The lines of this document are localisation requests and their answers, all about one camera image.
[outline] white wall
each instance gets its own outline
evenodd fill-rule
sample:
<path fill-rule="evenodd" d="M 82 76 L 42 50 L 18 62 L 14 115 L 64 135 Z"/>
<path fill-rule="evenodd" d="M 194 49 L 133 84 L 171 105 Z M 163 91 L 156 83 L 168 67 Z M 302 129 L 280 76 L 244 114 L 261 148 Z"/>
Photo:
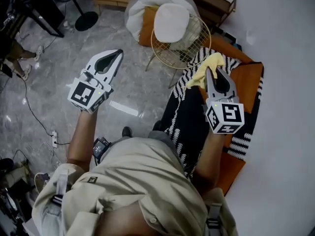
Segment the white wall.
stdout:
<path fill-rule="evenodd" d="M 223 28 L 265 67 L 247 163 L 227 195 L 239 234 L 307 235 L 315 226 L 315 0 L 237 0 Z"/>

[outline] gold wire frame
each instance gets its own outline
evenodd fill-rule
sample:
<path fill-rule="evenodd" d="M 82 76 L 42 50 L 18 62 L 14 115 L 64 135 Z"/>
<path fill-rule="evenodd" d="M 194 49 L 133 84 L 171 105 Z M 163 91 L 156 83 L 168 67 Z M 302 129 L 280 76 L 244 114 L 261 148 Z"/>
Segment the gold wire frame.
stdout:
<path fill-rule="evenodd" d="M 183 38 L 178 42 L 162 43 L 157 40 L 155 35 L 153 37 L 153 34 L 154 29 L 151 33 L 151 47 L 154 55 L 163 64 L 175 69 L 192 68 L 193 66 L 202 63 L 207 58 L 210 51 L 211 34 L 209 28 L 202 19 L 191 14 L 189 15 L 189 24 L 186 32 Z M 187 66 L 187 63 L 195 57 L 200 48 L 206 44 L 207 40 L 209 40 L 208 52 L 204 56 L 203 60 L 193 66 Z M 191 44 L 188 47 L 185 47 L 185 45 L 189 42 L 191 42 Z"/>

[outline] black patterned blanket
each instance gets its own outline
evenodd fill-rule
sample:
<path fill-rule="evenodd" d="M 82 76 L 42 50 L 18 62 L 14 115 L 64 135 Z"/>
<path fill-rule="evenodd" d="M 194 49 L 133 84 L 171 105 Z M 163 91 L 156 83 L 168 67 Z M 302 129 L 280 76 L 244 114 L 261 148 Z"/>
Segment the black patterned blanket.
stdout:
<path fill-rule="evenodd" d="M 194 64 L 198 64 L 207 52 L 208 49 L 202 47 L 188 65 L 193 66 Z M 240 62 L 223 54 L 222 56 L 225 61 L 222 69 L 230 75 L 231 71 Z M 159 127 L 173 141 L 188 179 L 192 177 L 204 141 L 209 132 L 209 124 L 206 122 L 202 106 L 204 105 L 204 101 L 199 88 L 192 87 L 191 89 L 186 89 L 187 82 L 192 79 L 199 66 L 196 65 L 183 71 L 183 75 L 173 88 Z M 262 78 L 256 96 L 257 100 L 260 98 L 261 86 Z M 245 125 L 233 135 L 231 145 L 226 151 L 227 153 L 244 160 L 257 115 L 254 115 L 254 117 L 255 120 L 252 124 L 252 115 L 245 113 Z"/>

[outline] black cable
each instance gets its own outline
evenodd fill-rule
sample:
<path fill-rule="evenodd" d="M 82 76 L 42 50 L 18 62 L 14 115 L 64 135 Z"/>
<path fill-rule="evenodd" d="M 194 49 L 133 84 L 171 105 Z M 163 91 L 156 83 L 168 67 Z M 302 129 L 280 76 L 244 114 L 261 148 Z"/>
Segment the black cable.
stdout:
<path fill-rule="evenodd" d="M 26 39 L 26 37 L 28 37 L 30 34 L 29 33 L 27 33 L 26 35 L 25 35 L 25 37 L 21 37 L 21 33 L 20 33 L 20 31 L 19 31 L 19 37 L 20 37 L 20 39 L 21 40 L 24 40 L 24 39 Z"/>
<path fill-rule="evenodd" d="M 20 149 L 18 149 L 17 151 L 15 151 L 15 154 L 14 154 L 14 156 L 12 157 L 12 160 L 14 160 L 14 158 L 15 158 L 15 156 L 16 156 L 16 153 L 17 152 L 21 152 L 22 154 L 23 154 L 23 156 L 26 158 L 26 160 L 28 161 L 28 158 L 25 156 L 25 154 L 23 153 L 23 151 L 21 151 Z"/>
<path fill-rule="evenodd" d="M 56 40 L 56 38 L 57 38 L 57 37 L 55 37 L 55 38 L 53 39 L 53 41 L 51 41 L 50 44 L 49 44 L 48 46 L 46 46 L 46 47 L 43 49 L 43 52 L 44 52 L 48 47 L 51 46 L 51 44 Z"/>
<path fill-rule="evenodd" d="M 53 164 L 53 158 L 55 156 L 55 151 L 54 149 L 52 151 L 50 151 L 50 155 L 51 155 L 51 164 Z"/>
<path fill-rule="evenodd" d="M 33 112 L 32 109 L 31 109 L 31 106 L 30 106 L 30 104 L 29 104 L 29 100 L 28 100 L 28 97 L 27 97 L 28 87 L 26 86 L 25 80 L 23 80 L 19 74 L 16 74 L 16 75 L 24 82 L 24 85 L 25 85 L 25 98 L 26 98 L 26 102 L 27 102 L 27 104 L 28 104 L 28 106 L 29 106 L 29 109 L 30 109 L 32 115 L 33 115 L 33 116 L 35 117 L 35 119 L 39 122 L 39 124 L 43 127 L 43 129 L 45 130 L 46 134 L 49 135 L 50 137 L 53 137 L 53 135 L 51 135 L 51 134 L 49 134 L 49 133 L 47 132 L 45 126 L 44 126 L 44 125 L 40 122 L 40 120 L 35 116 L 34 112 Z"/>
<path fill-rule="evenodd" d="M 58 145 L 67 145 L 67 144 L 70 144 L 70 143 L 59 144 L 59 143 L 57 143 L 57 142 L 54 142 L 54 144 L 58 144 Z"/>
<path fill-rule="evenodd" d="M 94 157 L 94 162 L 95 162 L 95 165 L 97 166 L 97 161 L 96 161 L 96 158 L 95 158 L 94 152 L 93 152 L 93 157 Z"/>

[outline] cushion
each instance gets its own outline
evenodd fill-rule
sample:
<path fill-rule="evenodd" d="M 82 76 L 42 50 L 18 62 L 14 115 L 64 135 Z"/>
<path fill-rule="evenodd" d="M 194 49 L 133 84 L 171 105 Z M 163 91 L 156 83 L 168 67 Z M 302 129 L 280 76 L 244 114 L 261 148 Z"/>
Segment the cushion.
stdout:
<path fill-rule="evenodd" d="M 244 111 L 250 114 L 252 113 L 262 69 L 262 63 L 244 64 L 232 70 L 230 75 L 235 82 L 240 102 L 244 104 Z"/>
<path fill-rule="evenodd" d="M 151 34 L 154 27 L 154 18 L 158 7 L 145 7 L 143 14 L 143 24 L 139 35 L 139 45 L 151 47 Z"/>
<path fill-rule="evenodd" d="M 130 0 L 125 10 L 125 24 L 126 28 L 137 42 L 139 42 L 145 7 L 153 5 L 161 6 L 165 3 L 180 4 L 184 6 L 190 14 L 199 17 L 198 9 L 193 0 Z"/>
<path fill-rule="evenodd" d="M 181 40 L 189 22 L 188 10 L 175 3 L 165 3 L 157 10 L 154 20 L 154 33 L 162 43 L 175 43 Z"/>
<path fill-rule="evenodd" d="M 224 195 L 228 192 L 233 181 L 241 171 L 245 161 L 223 152 L 220 162 L 220 176 L 217 186 L 222 189 Z"/>
<path fill-rule="evenodd" d="M 203 43 L 203 46 L 208 48 L 209 44 L 209 39 L 206 39 Z M 235 48 L 220 36 L 211 36 L 210 49 L 216 50 L 217 52 L 222 53 L 230 58 L 239 59 L 243 63 L 250 63 L 253 61 L 241 50 Z"/>
<path fill-rule="evenodd" d="M 154 18 L 156 16 L 158 6 L 145 7 L 143 14 L 143 25 L 139 35 L 139 45 L 151 47 L 151 35 L 154 27 Z M 166 49 L 169 47 L 168 43 L 157 42 L 156 36 L 152 37 L 153 47 L 158 49 Z"/>

